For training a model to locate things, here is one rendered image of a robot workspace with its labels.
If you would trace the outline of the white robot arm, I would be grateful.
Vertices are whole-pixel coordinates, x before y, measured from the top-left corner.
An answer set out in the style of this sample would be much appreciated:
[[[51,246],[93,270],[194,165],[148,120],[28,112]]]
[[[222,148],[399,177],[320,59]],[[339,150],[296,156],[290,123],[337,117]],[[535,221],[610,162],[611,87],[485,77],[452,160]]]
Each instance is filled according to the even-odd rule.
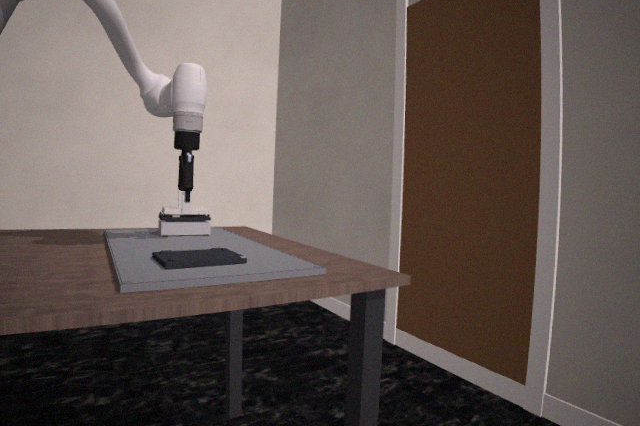
[[[19,1],[24,0],[0,0],[0,35]],[[83,1],[99,19],[123,65],[139,86],[146,110],[157,117],[173,117],[173,131],[202,133],[207,100],[204,68],[195,63],[181,63],[173,80],[153,73],[140,59],[115,1]]]

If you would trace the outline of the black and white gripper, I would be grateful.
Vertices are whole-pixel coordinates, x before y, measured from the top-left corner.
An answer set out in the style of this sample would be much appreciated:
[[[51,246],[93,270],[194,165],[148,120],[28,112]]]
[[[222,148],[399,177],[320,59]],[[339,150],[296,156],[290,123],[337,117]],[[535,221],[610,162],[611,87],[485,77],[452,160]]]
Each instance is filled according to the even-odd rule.
[[[199,150],[200,133],[176,131],[174,148],[182,150],[179,156],[178,177],[178,207],[182,207],[182,214],[192,214],[192,189],[194,155],[192,150]],[[190,162],[190,163],[188,163]]]

